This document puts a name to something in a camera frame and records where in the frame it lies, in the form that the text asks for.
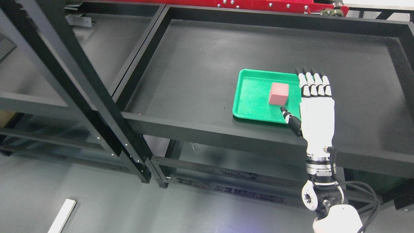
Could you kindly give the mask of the robot arm white silver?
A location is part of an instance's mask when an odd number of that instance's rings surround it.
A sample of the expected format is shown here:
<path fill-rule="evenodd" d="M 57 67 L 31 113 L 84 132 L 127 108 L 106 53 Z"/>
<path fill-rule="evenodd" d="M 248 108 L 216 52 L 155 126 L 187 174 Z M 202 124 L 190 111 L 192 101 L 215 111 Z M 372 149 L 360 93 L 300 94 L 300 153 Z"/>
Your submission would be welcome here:
<path fill-rule="evenodd" d="M 357 233 L 363 226 L 356 209 L 345 203 L 342 186 L 336 178 L 336 165 L 330 157 L 307 157 L 308 180 L 301 197 L 304 205 L 314 211 L 315 233 Z"/>

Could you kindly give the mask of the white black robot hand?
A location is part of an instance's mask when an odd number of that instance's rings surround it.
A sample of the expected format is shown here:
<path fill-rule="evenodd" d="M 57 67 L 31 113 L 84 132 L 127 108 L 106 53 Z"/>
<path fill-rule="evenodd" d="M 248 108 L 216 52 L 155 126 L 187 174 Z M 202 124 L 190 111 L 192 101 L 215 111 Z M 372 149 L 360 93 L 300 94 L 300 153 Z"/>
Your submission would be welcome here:
<path fill-rule="evenodd" d="M 307 68 L 296 69 L 301 90 L 300 118 L 280 108 L 291 131 L 307 142 L 306 155 L 313 161 L 327 161 L 335 127 L 335 101 L 327 75 Z"/>

